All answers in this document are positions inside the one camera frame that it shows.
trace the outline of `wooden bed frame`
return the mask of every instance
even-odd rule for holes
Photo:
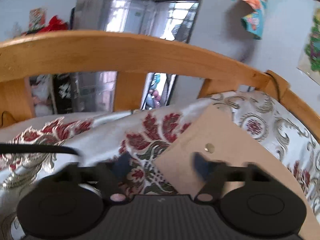
[[[35,117],[27,77],[78,71],[118,71],[114,111],[140,108],[149,72],[205,78],[199,97],[256,87],[277,99],[272,78],[241,62],[206,49],[144,35],[103,31],[61,31],[28,35],[0,43],[0,114],[17,121]],[[280,102],[320,138],[319,116],[273,73]],[[13,124],[5,116],[4,126]]]

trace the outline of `power cord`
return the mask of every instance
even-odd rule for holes
[[[276,91],[277,91],[277,95],[278,95],[278,102],[280,103],[281,96],[280,96],[279,83],[277,82],[276,78],[275,78],[273,75],[271,75],[270,73],[266,73],[266,72],[265,72],[265,74],[267,74],[268,76],[271,77],[271,79],[272,79],[272,81],[273,81],[273,83],[274,83],[274,85],[275,85],[275,87],[276,87]]]
[[[12,118],[15,122],[18,122],[18,121],[13,117],[13,115],[12,115],[10,112],[8,112],[8,111],[3,111],[2,114],[1,114],[1,125],[0,125],[0,128],[3,126],[3,117],[4,117],[4,114],[10,115],[11,118]]]

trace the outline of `door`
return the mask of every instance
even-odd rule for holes
[[[150,35],[156,14],[151,0],[77,0],[74,29]],[[72,75],[75,112],[113,110],[116,72]]]

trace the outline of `metal rivet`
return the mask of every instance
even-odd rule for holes
[[[205,146],[204,146],[204,150],[207,152],[207,153],[213,153],[214,152],[214,146],[212,143],[207,143]]]

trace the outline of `colorful poster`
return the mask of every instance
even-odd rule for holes
[[[313,27],[301,53],[298,69],[320,85],[320,3],[313,15]]]
[[[243,23],[244,28],[255,34],[255,38],[260,40],[262,37],[263,32],[263,25],[264,25],[264,17],[265,17],[265,10],[267,8],[267,1],[268,0],[242,0],[248,3],[254,12],[244,16],[241,21]]]

